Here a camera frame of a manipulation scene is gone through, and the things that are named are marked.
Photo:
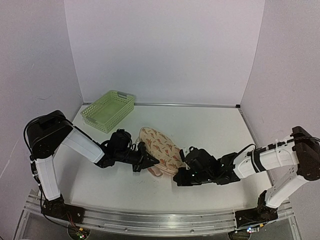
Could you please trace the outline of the floral mesh laundry bag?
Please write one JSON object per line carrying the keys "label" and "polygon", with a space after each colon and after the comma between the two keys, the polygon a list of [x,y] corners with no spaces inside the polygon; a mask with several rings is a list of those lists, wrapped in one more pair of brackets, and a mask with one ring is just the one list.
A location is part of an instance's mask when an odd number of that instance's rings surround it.
{"label": "floral mesh laundry bag", "polygon": [[151,127],[142,127],[138,140],[145,142],[147,152],[159,160],[154,167],[163,174],[174,176],[179,168],[186,167],[180,156],[180,148],[164,133]]}

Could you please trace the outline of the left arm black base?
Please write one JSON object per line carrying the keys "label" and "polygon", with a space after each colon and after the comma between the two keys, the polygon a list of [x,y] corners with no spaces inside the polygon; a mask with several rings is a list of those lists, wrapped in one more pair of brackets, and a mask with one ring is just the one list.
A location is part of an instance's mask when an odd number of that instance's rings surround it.
{"label": "left arm black base", "polygon": [[45,217],[68,221],[73,227],[76,227],[76,224],[81,224],[85,215],[83,207],[66,204],[62,194],[53,200],[45,198],[40,204],[40,209]]}

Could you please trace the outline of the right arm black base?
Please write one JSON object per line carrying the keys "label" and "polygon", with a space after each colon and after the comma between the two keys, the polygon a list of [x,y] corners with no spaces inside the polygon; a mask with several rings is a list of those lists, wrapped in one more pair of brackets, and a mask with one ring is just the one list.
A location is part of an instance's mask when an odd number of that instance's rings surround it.
{"label": "right arm black base", "polygon": [[278,219],[278,209],[268,207],[266,204],[266,193],[267,191],[265,190],[260,194],[255,208],[237,210],[235,212],[237,230],[266,224]]}

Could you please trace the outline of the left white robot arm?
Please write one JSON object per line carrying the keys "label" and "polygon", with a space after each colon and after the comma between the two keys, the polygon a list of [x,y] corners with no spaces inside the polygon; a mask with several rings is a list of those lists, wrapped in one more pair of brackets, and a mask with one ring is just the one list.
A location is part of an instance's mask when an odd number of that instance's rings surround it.
{"label": "left white robot arm", "polygon": [[99,143],[75,126],[60,110],[32,119],[23,130],[30,152],[34,179],[41,193],[49,201],[48,211],[57,219],[67,214],[67,207],[58,186],[54,159],[61,146],[68,147],[99,168],[112,167],[116,162],[129,164],[133,172],[151,168],[159,160],[147,151],[145,142],[135,144],[124,129],[112,133],[110,139]]}

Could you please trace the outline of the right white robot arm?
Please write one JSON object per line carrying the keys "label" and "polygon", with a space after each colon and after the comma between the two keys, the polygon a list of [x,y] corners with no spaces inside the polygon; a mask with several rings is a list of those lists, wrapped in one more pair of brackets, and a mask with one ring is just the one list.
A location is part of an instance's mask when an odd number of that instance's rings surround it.
{"label": "right white robot arm", "polygon": [[320,139],[311,136],[301,126],[292,128],[287,138],[264,147],[243,148],[218,159],[204,149],[183,148],[179,154],[184,163],[174,175],[179,187],[215,183],[227,185],[251,175],[288,166],[286,175],[260,195],[262,203],[252,209],[252,218],[262,222],[272,209],[307,182],[320,178]]}

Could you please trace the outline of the pink bra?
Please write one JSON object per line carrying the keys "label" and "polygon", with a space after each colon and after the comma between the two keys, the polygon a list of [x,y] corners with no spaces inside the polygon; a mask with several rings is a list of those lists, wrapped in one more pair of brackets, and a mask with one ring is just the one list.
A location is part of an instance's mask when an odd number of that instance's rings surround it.
{"label": "pink bra", "polygon": [[157,177],[157,178],[164,175],[164,173],[156,166],[149,167],[147,170],[150,174],[152,174],[154,177]]}

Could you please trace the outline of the green plastic basket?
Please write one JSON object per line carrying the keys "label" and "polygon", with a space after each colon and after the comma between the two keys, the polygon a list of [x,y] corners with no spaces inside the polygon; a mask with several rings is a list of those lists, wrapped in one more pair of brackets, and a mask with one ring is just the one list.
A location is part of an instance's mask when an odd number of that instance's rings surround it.
{"label": "green plastic basket", "polygon": [[84,122],[104,133],[109,133],[134,109],[135,97],[110,90],[81,111]]}

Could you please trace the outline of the aluminium front rail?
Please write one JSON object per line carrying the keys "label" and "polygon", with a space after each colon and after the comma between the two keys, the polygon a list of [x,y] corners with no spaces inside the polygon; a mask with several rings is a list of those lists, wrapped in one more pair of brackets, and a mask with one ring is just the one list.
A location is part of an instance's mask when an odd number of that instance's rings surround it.
{"label": "aluminium front rail", "polygon": [[199,236],[227,238],[238,234],[242,239],[300,240],[297,220],[289,200],[277,210],[277,219],[256,223],[251,217],[239,215],[234,210],[196,212],[142,212],[100,209],[72,205],[67,215],[60,219],[42,214],[47,209],[44,198],[31,190],[23,206],[15,240],[72,240],[77,239],[77,228],[83,228],[87,239],[95,233],[117,234],[121,237],[186,238]]}

